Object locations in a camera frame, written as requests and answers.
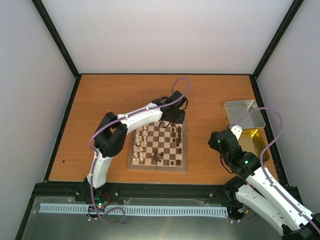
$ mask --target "black corner post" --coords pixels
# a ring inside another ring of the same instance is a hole
[[[280,39],[284,35],[285,31],[289,27],[292,19],[294,19],[296,13],[298,12],[301,4],[304,2],[304,0],[293,0],[289,10],[285,14],[280,26],[278,27],[277,31],[275,32],[271,42],[269,43],[269,46],[265,50],[260,62],[258,63],[257,67],[254,70],[254,73],[252,74],[252,81],[256,81],[260,73],[262,72],[263,68],[267,64],[271,54],[275,50],[276,46],[280,42]]]
[[[68,67],[70,68],[73,76],[75,78],[78,78],[80,76],[74,62],[71,59],[71,56],[69,55],[66,46],[64,45],[54,23],[52,22],[43,2],[41,0],[32,0],[36,10],[38,11],[38,13],[40,14],[45,26],[47,27],[49,33],[51,34],[55,44],[57,45],[57,47],[59,48],[64,60],[66,61],[66,64],[68,65]]]

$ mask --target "gray wall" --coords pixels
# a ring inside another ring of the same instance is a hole
[[[303,203],[320,212],[320,1],[304,1],[258,78],[268,107],[279,110],[279,151]],[[269,114],[275,134],[279,120]]]
[[[0,239],[41,182],[74,78],[31,1],[0,1]]]
[[[81,73],[253,73],[292,0],[43,0]]]

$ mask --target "yellow tray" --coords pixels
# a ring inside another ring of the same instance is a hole
[[[266,147],[262,139],[259,129],[245,129],[238,140],[239,145],[243,151],[251,152],[260,158],[262,150]],[[263,161],[266,162],[270,159],[268,152],[263,154]]]

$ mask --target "brown table surface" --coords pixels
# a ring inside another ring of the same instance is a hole
[[[219,153],[207,142],[213,131],[226,129],[224,102],[255,99],[247,75],[161,75],[84,74],[80,80],[60,146],[50,173],[50,181],[83,181],[89,173],[94,153],[88,141],[108,112],[124,114],[141,108],[153,99],[171,94],[173,82],[188,77],[190,90],[187,120],[187,172],[128,169],[129,135],[123,150],[114,157],[106,181],[114,183],[224,184],[230,175],[221,166]],[[184,92],[182,80],[176,90]],[[265,132],[262,137],[267,142]],[[277,177],[273,160],[266,166]]]

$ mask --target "metal tray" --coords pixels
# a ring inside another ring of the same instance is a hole
[[[238,100],[238,101],[226,101],[222,108],[222,113],[226,124],[234,124],[240,118],[242,118],[245,114],[251,112],[258,108],[258,105],[255,100]],[[264,129],[266,126],[265,121],[260,113],[260,111],[256,111],[249,116],[247,116],[244,120],[242,120],[239,124],[243,130],[245,129]]]
[[[262,150],[266,147],[261,133],[257,128],[243,130],[238,142],[243,151],[251,152],[258,158],[260,158]],[[269,154],[266,151],[263,155],[263,161],[266,162],[269,159]]]

